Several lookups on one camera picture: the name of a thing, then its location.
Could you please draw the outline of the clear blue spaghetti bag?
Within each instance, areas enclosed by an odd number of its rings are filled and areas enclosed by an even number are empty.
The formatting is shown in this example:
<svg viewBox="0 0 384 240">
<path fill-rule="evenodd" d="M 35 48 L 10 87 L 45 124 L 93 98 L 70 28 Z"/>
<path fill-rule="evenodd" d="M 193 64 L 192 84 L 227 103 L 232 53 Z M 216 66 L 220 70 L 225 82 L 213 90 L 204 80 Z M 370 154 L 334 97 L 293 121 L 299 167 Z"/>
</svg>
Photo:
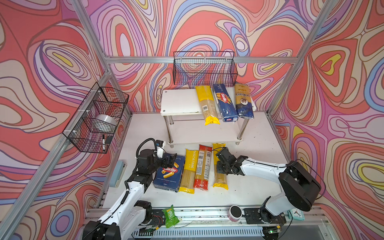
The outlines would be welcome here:
<svg viewBox="0 0 384 240">
<path fill-rule="evenodd" d="M 251 92 L 248 85 L 240 83 L 235 84 L 236 110 L 240 118 L 254 118 L 254 111 L 252 105 L 253 101 L 250 93 Z"/>
</svg>

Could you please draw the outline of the blue Barilla rigatoni box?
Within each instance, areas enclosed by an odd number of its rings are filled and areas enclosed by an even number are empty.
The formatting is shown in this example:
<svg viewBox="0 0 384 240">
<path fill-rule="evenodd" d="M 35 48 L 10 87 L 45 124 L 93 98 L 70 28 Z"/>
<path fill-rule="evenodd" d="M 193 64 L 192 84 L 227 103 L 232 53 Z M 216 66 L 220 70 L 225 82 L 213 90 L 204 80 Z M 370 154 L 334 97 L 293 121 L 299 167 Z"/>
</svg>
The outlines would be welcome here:
<svg viewBox="0 0 384 240">
<path fill-rule="evenodd" d="M 153 185 L 156 189 L 177 193 L 180 189 L 186 157 L 177 155 L 171 168 L 159 168 Z"/>
</svg>

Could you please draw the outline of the blue Barilla spaghetti box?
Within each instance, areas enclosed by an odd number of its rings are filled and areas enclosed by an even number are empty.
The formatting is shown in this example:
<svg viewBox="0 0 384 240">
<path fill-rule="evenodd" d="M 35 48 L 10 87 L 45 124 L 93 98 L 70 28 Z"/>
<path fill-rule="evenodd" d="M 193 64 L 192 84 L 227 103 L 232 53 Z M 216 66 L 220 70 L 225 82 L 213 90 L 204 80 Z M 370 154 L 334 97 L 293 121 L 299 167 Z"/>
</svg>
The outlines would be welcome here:
<svg viewBox="0 0 384 240">
<path fill-rule="evenodd" d="M 236 122 L 239 116 L 226 86 L 224 84 L 213 84 L 213 91 L 223 122 Z"/>
</svg>

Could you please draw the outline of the red spaghetti bag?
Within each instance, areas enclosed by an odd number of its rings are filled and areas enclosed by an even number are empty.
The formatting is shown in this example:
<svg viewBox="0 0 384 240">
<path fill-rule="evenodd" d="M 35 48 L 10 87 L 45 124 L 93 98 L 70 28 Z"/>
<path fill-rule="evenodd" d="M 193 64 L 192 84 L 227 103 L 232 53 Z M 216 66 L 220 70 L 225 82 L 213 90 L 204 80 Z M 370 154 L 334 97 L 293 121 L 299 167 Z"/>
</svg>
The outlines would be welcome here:
<svg viewBox="0 0 384 240">
<path fill-rule="evenodd" d="M 212 160 L 212 147 L 200 145 L 194 188 L 208 190 L 210 166 Z"/>
</svg>

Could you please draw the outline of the yellow Pastatime spaghetti bag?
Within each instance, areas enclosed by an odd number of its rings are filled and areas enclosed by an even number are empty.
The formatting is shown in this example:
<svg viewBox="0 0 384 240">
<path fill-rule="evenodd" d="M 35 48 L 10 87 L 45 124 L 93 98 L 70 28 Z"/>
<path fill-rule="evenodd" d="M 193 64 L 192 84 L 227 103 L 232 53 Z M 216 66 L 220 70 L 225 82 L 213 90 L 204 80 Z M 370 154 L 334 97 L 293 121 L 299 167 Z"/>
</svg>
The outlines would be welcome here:
<svg viewBox="0 0 384 240">
<path fill-rule="evenodd" d="M 225 174 L 221 174 L 217 170 L 218 163 L 220 162 L 219 158 L 216 156 L 216 154 L 221 151 L 226 144 L 213 144 L 213 156 L 214 156 L 214 171 L 215 171 L 215 180 L 213 183 L 213 187 L 217 188 L 223 188 L 225 190 L 228 190 L 228 183 L 227 183 L 227 176 Z"/>
<path fill-rule="evenodd" d="M 198 154 L 199 151 L 197 150 L 186 150 L 184 171 L 179 188 L 180 192 L 188 194 L 195 193 L 194 182 L 197 170 Z"/>
</svg>

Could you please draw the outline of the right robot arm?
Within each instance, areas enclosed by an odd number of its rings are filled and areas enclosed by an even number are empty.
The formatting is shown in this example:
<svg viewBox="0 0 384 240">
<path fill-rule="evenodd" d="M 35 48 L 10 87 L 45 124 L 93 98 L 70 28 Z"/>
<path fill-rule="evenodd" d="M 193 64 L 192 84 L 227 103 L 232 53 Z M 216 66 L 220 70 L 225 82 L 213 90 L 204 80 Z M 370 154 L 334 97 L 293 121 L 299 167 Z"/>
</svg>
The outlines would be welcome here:
<svg viewBox="0 0 384 240">
<path fill-rule="evenodd" d="M 321 184 L 298 162 L 272 164 L 256 161 L 247 156 L 235 157 L 227 147 L 215 150 L 218 158 L 217 171 L 220 174 L 255 176 L 277 183 L 282 192 L 268 197 L 258 209 L 261 222 L 271 223 L 285 211 L 311 210 L 322 187 Z"/>
</svg>

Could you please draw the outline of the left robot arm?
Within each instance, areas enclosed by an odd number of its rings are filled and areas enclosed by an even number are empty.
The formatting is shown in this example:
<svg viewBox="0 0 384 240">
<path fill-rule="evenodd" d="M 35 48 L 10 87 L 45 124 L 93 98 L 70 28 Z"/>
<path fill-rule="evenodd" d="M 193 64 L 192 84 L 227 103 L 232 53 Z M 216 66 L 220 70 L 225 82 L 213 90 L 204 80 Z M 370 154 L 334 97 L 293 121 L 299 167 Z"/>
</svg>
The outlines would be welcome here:
<svg viewBox="0 0 384 240">
<path fill-rule="evenodd" d="M 86 224 L 83 240 L 127 240 L 140 225 L 152 222 L 152 204 L 141 200 L 160 168 L 175 166 L 177 154 L 163 149 L 140 151 L 131 176 L 124 182 L 125 191 L 114 205 L 99 218 Z"/>
</svg>

